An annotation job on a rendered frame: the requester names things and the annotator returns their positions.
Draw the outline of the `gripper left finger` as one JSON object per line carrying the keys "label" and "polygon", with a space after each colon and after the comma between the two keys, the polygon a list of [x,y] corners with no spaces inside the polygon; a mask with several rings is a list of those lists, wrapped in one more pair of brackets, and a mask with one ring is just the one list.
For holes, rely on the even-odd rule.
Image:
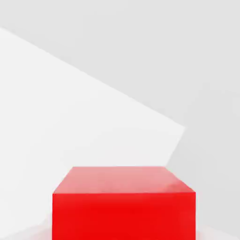
{"label": "gripper left finger", "polygon": [[52,240],[52,220],[47,219],[40,225],[9,235],[5,240]]}

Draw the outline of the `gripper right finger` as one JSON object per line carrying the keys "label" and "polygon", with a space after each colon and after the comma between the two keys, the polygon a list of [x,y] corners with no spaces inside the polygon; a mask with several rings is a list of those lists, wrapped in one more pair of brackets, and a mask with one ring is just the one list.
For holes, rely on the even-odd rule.
{"label": "gripper right finger", "polygon": [[197,225],[196,240],[235,240],[235,236],[207,225]]}

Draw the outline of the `small red cube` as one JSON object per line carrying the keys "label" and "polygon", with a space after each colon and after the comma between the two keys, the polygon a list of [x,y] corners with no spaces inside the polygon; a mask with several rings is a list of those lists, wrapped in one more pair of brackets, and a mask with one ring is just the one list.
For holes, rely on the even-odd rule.
{"label": "small red cube", "polygon": [[73,167],[52,195],[52,240],[196,240],[196,193],[162,166]]}

